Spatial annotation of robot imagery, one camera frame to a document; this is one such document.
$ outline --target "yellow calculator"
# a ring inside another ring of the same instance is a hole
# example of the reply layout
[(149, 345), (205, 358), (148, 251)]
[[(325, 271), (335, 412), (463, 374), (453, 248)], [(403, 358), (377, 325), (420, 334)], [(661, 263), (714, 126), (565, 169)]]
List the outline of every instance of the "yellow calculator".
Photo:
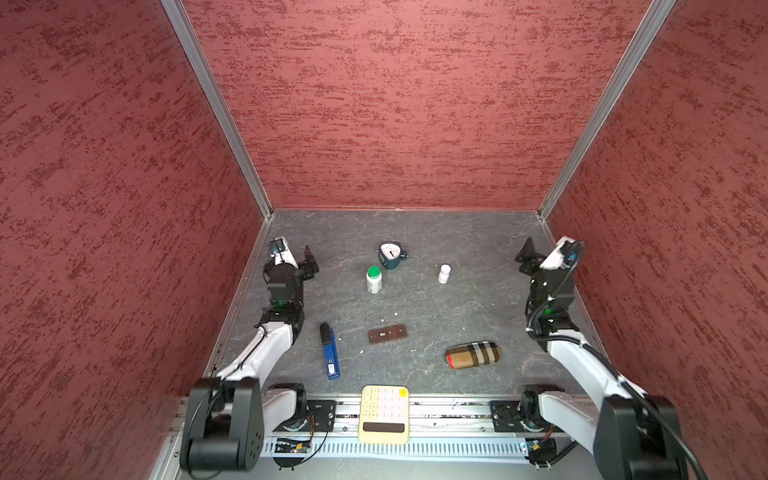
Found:
[(357, 438), (363, 443), (404, 445), (410, 438), (409, 395), (404, 386), (362, 389)]

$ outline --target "alarm clock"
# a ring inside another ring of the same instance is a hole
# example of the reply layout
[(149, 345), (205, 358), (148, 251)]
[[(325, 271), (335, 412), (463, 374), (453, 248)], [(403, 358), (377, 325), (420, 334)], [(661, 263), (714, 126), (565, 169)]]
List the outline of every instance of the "alarm clock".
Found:
[(392, 270), (400, 264), (400, 260), (406, 258), (408, 258), (408, 252), (400, 243), (384, 242), (379, 245), (379, 260), (387, 270)]

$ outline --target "textured red wallpaper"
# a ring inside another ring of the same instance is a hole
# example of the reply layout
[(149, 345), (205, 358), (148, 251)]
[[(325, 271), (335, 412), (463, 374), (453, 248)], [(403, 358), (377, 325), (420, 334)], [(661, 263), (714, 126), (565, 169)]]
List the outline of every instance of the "textured red wallpaper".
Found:
[(187, 0), (276, 207), (535, 210), (650, 0)]
[(260, 213), (160, 2), (0, 38), (0, 478), (144, 480)]
[(768, 478), (768, 3), (678, 0), (553, 214), (617, 366)]

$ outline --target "small white bottle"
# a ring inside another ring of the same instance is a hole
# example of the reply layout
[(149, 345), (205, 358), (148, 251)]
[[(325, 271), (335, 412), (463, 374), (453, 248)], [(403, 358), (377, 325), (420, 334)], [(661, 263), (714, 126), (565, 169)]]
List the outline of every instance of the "small white bottle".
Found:
[(372, 266), (366, 273), (366, 285), (370, 293), (378, 293), (382, 289), (382, 271), (377, 266)]
[(443, 265), (440, 267), (440, 273), (437, 274), (437, 281), (440, 283), (448, 283), (448, 276), (451, 274), (451, 266)]

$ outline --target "blue stapler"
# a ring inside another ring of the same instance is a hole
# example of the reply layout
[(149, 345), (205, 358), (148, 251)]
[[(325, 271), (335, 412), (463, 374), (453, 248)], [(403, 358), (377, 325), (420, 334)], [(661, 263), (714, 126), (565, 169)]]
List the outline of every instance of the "blue stapler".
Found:
[(331, 325), (320, 325), (320, 339), (323, 341), (323, 350), (326, 352), (326, 373), (328, 380), (339, 378), (339, 357), (336, 356), (336, 339), (333, 336)]

